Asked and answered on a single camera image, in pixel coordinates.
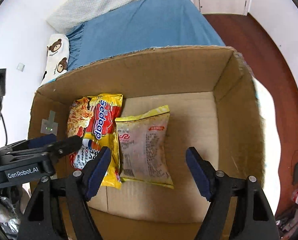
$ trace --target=cardboard box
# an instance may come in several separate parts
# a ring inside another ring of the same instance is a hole
[[[122,116],[169,105],[164,149],[174,190],[125,182],[120,190],[101,187],[88,205],[104,239],[193,239],[209,203],[201,197],[185,162],[194,146],[215,169],[229,176],[254,175],[263,181],[263,134],[251,74],[231,47],[187,46],[148,49],[97,61],[60,76],[38,89],[33,100],[29,138],[42,136],[42,119],[56,112],[57,138],[66,136],[75,99],[122,93]],[[57,164],[58,177],[73,169]],[[63,203],[70,236],[72,226]],[[234,216],[230,205],[223,237]]]

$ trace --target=wooden floor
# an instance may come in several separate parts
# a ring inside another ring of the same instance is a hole
[[[271,93],[281,141],[280,202],[276,215],[293,205],[293,168],[298,162],[298,88],[290,69],[266,31],[251,16],[205,15],[227,46],[241,52],[258,79]]]

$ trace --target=blue bedsheet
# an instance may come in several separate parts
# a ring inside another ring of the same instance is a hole
[[[67,33],[68,70],[151,47],[225,44],[190,0],[139,0]]]

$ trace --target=blue gripper pad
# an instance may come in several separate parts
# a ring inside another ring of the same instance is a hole
[[[186,162],[201,196],[210,201],[215,193],[215,169],[194,147],[187,149]]]
[[[57,141],[57,136],[53,133],[39,138],[28,140],[28,149],[43,147],[47,144],[51,144]]]
[[[85,193],[87,201],[97,195],[110,161],[111,150],[108,147],[102,147],[96,158],[84,166],[82,171],[84,172],[84,184],[87,186]]]

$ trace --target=sedaap logo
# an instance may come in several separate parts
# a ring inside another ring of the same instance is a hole
[[[120,139],[129,139],[130,138],[130,135],[128,135],[127,133],[124,133],[122,135],[119,135],[119,138]]]
[[[112,116],[109,107],[110,105],[104,100],[100,100],[99,104],[97,104],[96,121],[92,133],[98,140],[101,139],[102,135],[110,133],[113,128]]]

